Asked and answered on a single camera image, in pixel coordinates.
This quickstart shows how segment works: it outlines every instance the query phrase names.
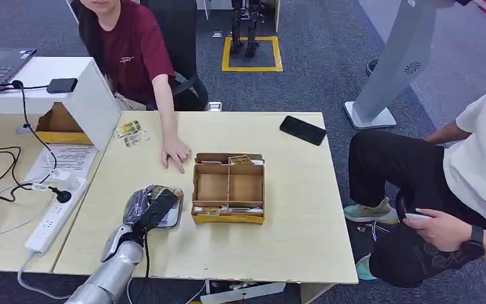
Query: phone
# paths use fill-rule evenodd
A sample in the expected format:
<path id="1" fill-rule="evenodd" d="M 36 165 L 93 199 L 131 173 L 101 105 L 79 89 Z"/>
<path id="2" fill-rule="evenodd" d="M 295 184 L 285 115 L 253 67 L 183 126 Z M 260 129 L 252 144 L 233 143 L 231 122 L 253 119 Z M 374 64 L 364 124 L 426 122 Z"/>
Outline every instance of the phone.
<path id="1" fill-rule="evenodd" d="M 323 138 L 327 134 L 326 130 L 303 122 L 293 116 L 286 116 L 280 125 L 280 130 L 316 146 L 321 145 Z"/>

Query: power strip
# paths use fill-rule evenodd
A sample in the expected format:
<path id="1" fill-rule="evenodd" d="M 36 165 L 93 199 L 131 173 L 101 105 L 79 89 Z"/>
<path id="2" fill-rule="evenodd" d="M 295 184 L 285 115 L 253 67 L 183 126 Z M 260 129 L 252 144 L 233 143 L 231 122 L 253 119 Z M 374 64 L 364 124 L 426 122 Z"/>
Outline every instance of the power strip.
<path id="1" fill-rule="evenodd" d="M 81 183 L 76 190 L 69 190 L 72 198 L 67 203 L 59 203 L 56 198 L 47 210 L 44 218 L 34 229 L 29 239 L 25 243 L 25 247 L 37 253 L 45 253 L 59 234 L 60 230 L 72 214 L 73 209 L 83 196 L 83 192 L 87 187 L 85 179 L 77 179 Z"/>

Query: floor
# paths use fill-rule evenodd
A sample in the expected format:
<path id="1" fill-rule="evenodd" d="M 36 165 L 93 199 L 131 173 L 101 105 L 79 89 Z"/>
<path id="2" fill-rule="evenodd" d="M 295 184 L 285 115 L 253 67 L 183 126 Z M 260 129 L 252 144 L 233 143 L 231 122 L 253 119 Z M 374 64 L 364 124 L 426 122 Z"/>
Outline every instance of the floor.
<path id="1" fill-rule="evenodd" d="M 282 73 L 220 72 L 223 39 L 212 37 L 212 33 L 229 32 L 225 13 L 213 12 L 209 22 L 200 20 L 197 33 L 199 75 L 211 100 L 223 101 L 225 111 L 323 112 L 345 205 L 351 204 L 347 195 L 347 147 L 355 131 L 342 104 L 354 100 L 364 86 L 365 65 L 379 56 L 398 0 L 385 4 L 373 1 L 282 0 L 278 33 Z M 438 56 L 432 59 L 441 64 L 428 68 L 413 89 L 403 92 L 391 104 L 390 110 L 398 121 L 394 132 L 424 136 L 435 125 L 453 119 L 466 103 L 486 91 L 486 46 L 482 47 L 486 41 L 486 18 L 469 6 L 464 8 L 468 18 L 462 19 L 459 9 L 450 9 L 450 17 L 439 15 L 435 36 L 440 40 L 434 45 Z M 454 25 L 448 24 L 452 16 Z M 453 31 L 463 27 L 464 35 Z M 63 0 L 0 0 L 0 46 L 35 45 L 40 49 L 39 56 L 83 56 L 86 51 L 76 31 Z M 267 25 L 261 31 L 260 34 L 270 34 Z M 477 48 L 471 47 L 474 41 Z M 432 80 L 432 75 L 440 78 Z M 348 229 L 353 254 L 358 259 L 371 250 L 371 236 L 358 232 L 352 224 L 348 224 Z M 84 282 L 85 277 L 28 274 L 26 279 L 64 295 Z M 183 304 L 201 285 L 197 281 L 150 279 L 144 302 Z M 139 284 L 134 283 L 133 287 L 137 292 Z M 15 274 L 0 273 L 0 304 L 27 302 L 61 303 L 22 289 Z M 249 302 L 299 303 L 299 288 L 289 285 L 282 294 Z M 434 277 L 415 290 L 392 288 L 382 282 L 336 286 L 315 303 L 486 303 L 486 264 L 471 263 L 460 271 Z"/>

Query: woman's hand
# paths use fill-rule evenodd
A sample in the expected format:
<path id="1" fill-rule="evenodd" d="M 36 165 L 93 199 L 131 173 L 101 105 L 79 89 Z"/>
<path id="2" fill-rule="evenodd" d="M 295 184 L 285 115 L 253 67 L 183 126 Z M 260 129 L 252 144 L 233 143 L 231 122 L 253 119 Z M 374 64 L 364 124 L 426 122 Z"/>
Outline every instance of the woman's hand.
<path id="1" fill-rule="evenodd" d="M 441 251 L 456 251 L 470 238 L 472 226 L 462 220 L 437 210 L 416 209 L 429 218 L 405 218 L 403 223 L 416 229 L 428 243 Z"/>
<path id="2" fill-rule="evenodd" d="M 165 168 L 168 168 L 168 159 L 172 158 L 178 171 L 185 173 L 182 165 L 190 155 L 191 149 L 180 140 L 178 136 L 163 136 L 163 150 L 161 152 L 161 162 Z"/>

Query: black chair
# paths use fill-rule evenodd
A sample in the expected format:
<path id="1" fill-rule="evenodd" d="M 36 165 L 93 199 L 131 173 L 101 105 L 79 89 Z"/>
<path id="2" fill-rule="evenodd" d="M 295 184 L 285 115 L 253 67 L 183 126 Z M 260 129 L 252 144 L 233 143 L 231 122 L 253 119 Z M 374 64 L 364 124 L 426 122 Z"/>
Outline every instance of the black chair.
<path id="1" fill-rule="evenodd" d="M 172 67 L 186 79 L 171 84 L 175 109 L 203 111 L 208 103 L 208 91 L 200 81 L 196 67 L 196 0 L 141 0 L 141 4 L 154 13 Z"/>

